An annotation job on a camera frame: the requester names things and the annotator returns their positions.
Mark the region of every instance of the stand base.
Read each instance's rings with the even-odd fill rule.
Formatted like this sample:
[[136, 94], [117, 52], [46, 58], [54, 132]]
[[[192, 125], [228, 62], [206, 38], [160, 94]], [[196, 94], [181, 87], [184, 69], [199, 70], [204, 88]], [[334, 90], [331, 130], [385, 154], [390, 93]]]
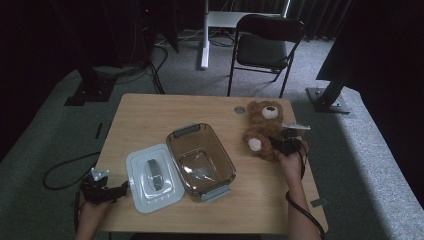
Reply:
[[318, 102], [318, 99], [322, 96], [325, 88], [307, 88], [306, 91], [316, 112], [341, 113], [346, 115], [350, 113], [350, 110], [346, 107], [342, 96], [339, 96], [331, 106], [327, 107]]
[[74, 96], [68, 97], [65, 106], [83, 106], [85, 102], [108, 102], [113, 88], [115, 87], [116, 78], [99, 78], [102, 84], [96, 92], [87, 92], [84, 86], [84, 80], [79, 85]]

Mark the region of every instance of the wooden table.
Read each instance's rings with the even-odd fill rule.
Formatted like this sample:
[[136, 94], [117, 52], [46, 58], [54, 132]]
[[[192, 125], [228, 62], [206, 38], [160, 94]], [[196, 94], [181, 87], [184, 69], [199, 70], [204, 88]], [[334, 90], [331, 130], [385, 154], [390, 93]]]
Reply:
[[[182, 126], [207, 123], [215, 131], [231, 158], [237, 176], [231, 192], [210, 203], [193, 202], [185, 194], [179, 202], [150, 214], [138, 212], [131, 191], [112, 204], [102, 231], [174, 233], [286, 233], [287, 186], [278, 163], [254, 156], [241, 140], [248, 127], [247, 114], [235, 107], [260, 98], [172, 96], [127, 94], [123, 96], [113, 120], [97, 169], [110, 170], [108, 186], [116, 187], [128, 179], [126, 158], [135, 151], [165, 143], [168, 134]], [[284, 122], [295, 122], [291, 104], [283, 106]], [[315, 182], [307, 165], [303, 184], [309, 201], [318, 199]], [[325, 230], [322, 207], [312, 214]]]

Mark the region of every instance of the container lid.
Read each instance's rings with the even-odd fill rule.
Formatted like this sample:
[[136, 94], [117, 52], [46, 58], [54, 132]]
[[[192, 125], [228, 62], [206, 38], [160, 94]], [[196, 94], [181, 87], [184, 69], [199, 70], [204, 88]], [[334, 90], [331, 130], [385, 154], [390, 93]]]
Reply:
[[131, 153], [126, 165], [134, 204], [139, 212], [153, 212], [183, 197], [184, 187], [166, 144]]
[[211, 201], [230, 191], [236, 170], [208, 124], [193, 124], [171, 133], [166, 140], [187, 193]]

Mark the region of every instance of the teddy bear ear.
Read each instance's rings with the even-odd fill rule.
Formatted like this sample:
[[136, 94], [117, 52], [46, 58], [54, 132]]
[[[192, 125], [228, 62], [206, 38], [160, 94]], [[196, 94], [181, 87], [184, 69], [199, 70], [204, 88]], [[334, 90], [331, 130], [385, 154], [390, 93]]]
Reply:
[[258, 108], [258, 106], [259, 106], [259, 103], [258, 103], [258, 102], [256, 102], [256, 101], [251, 101], [251, 102], [249, 102], [249, 103], [247, 104], [247, 111], [248, 111], [248, 112], [255, 111], [255, 110], [259, 109], [259, 108]]

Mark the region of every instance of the human hand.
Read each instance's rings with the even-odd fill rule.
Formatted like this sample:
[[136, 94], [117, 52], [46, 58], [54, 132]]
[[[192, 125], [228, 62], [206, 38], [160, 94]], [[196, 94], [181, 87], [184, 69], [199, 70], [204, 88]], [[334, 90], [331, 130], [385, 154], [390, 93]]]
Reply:
[[93, 239], [97, 228], [106, 216], [106, 212], [112, 201], [94, 204], [86, 202], [82, 207], [79, 215], [78, 232], [75, 239], [88, 240]]
[[296, 152], [286, 156], [276, 149], [274, 149], [274, 153], [280, 161], [281, 172], [289, 187], [292, 183], [301, 182], [302, 159], [300, 159], [300, 155]]

